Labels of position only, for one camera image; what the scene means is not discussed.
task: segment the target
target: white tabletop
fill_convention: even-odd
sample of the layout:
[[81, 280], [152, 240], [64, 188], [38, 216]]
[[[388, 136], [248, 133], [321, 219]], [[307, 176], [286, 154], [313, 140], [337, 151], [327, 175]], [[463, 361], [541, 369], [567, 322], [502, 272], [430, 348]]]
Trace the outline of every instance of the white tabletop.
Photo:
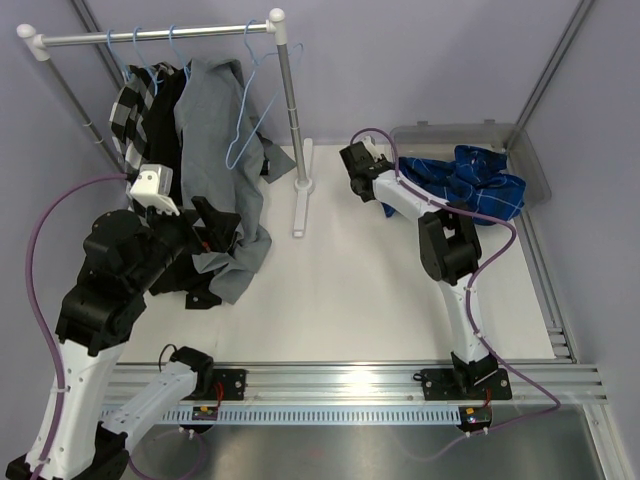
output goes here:
[[[295, 173], [263, 182], [262, 223], [273, 246], [236, 305], [186, 311], [184, 293], [147, 296], [121, 360], [157, 361], [167, 343], [221, 362], [448, 359], [444, 300], [420, 263], [416, 226], [351, 193], [339, 149], [315, 148], [303, 239], [291, 235]], [[500, 226], [478, 234], [483, 259], [509, 237]], [[480, 276], [478, 292], [485, 334], [499, 353], [553, 358], [519, 242]]]

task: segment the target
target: plastic bin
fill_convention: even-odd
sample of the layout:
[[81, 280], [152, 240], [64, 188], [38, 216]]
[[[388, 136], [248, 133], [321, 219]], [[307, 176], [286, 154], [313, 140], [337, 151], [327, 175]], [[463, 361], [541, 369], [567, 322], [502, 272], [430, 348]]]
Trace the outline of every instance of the plastic bin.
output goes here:
[[531, 209], [551, 198], [551, 189], [529, 136], [516, 125], [491, 121], [451, 125], [419, 122], [413, 127], [394, 128], [391, 136], [400, 156], [452, 161], [456, 145], [474, 145], [506, 152], [509, 155], [509, 173], [527, 182], [525, 208]]

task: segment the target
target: robotic arm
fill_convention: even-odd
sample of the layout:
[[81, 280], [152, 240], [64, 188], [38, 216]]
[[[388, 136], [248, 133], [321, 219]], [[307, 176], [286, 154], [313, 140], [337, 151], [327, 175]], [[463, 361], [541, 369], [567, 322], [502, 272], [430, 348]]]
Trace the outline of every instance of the robotic arm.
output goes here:
[[[496, 358], [474, 335], [465, 310], [466, 285], [478, 269], [482, 254], [471, 218], [441, 210], [405, 189], [396, 179], [393, 165], [369, 137], [344, 148], [340, 155], [351, 179], [351, 189], [363, 202], [378, 200], [417, 224], [420, 260], [427, 274], [438, 283], [449, 314], [453, 382], [462, 394], [482, 390], [499, 369]], [[422, 193], [442, 202], [428, 192]], [[466, 209], [464, 204], [452, 206]], [[445, 235], [444, 229], [453, 233]], [[482, 331], [476, 291], [472, 292], [471, 309]]]
[[[146, 209], [146, 223], [128, 210], [98, 218], [84, 241], [86, 259], [65, 296], [56, 334], [65, 368], [64, 405], [42, 480], [118, 479], [129, 455], [157, 420], [183, 398], [212, 390], [213, 359], [183, 347], [156, 379], [98, 424], [109, 378], [146, 308], [143, 295], [183, 252], [226, 252], [240, 216], [216, 211], [204, 197], [181, 211], [169, 198], [171, 169], [146, 165], [131, 196]], [[201, 220], [204, 226], [194, 226]], [[56, 382], [31, 450], [7, 468], [11, 480], [29, 479], [56, 416]]]

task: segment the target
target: crumpled blue clothing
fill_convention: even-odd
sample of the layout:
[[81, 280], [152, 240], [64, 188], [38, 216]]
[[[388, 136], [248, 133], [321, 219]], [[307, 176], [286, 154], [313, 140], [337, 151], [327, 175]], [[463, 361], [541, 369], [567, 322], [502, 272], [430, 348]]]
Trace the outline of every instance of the crumpled blue clothing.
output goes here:
[[[455, 148], [453, 162], [400, 157], [400, 171], [427, 192], [449, 202], [462, 200], [472, 212], [511, 220], [524, 207], [527, 184], [520, 177], [501, 173], [506, 168], [506, 155], [469, 145]], [[383, 207], [387, 217], [395, 212], [389, 205]], [[473, 221], [493, 225], [476, 218]]]

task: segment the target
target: clothes rack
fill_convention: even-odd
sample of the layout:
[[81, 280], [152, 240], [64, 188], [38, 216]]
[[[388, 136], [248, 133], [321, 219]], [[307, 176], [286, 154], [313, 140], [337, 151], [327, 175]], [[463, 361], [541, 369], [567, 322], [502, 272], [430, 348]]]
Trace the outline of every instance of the clothes rack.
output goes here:
[[[294, 182], [296, 191], [296, 209], [293, 223], [293, 236], [301, 238], [304, 236], [307, 226], [307, 213], [309, 205], [309, 195], [313, 192], [314, 183], [310, 176], [311, 161], [313, 157], [313, 141], [310, 138], [302, 139], [300, 131], [300, 123], [298, 121], [298, 109], [296, 106], [295, 93], [293, 88], [293, 78], [291, 76], [291, 67], [289, 64], [289, 49], [287, 46], [287, 31], [285, 26], [285, 14], [280, 8], [274, 8], [269, 12], [269, 18], [265, 23], [252, 24], [248, 27], [245, 25], [223, 25], [208, 27], [182, 27], [174, 28], [172, 37], [177, 38], [195, 38], [195, 37], [212, 37], [221, 35], [243, 35], [245, 33], [270, 33], [275, 37], [276, 47], [278, 50], [278, 59], [280, 61], [280, 71], [282, 74], [282, 83], [284, 87], [285, 99], [287, 103], [287, 112], [289, 116], [289, 128], [291, 130], [291, 140], [293, 143], [294, 159], [297, 168], [297, 178]], [[18, 36], [24, 40], [29, 47], [33, 56], [39, 62], [44, 62], [52, 71], [53, 77], [60, 84], [69, 101], [82, 119], [82, 125], [89, 129], [94, 142], [100, 146], [107, 158], [122, 171], [123, 166], [117, 156], [107, 146], [100, 131], [96, 128], [93, 121], [87, 114], [78, 100], [73, 90], [60, 73], [49, 54], [49, 47], [64, 47], [69, 45], [95, 45], [106, 44], [106, 32], [85, 33], [67, 36], [46, 36], [37, 33], [36, 29], [28, 24], [19, 25], [17, 28]], [[128, 33], [112, 33], [110, 35], [111, 43], [133, 42], [133, 32]], [[139, 31], [136, 34], [136, 41], [151, 40], [168, 40], [169, 30], [149, 30]]]

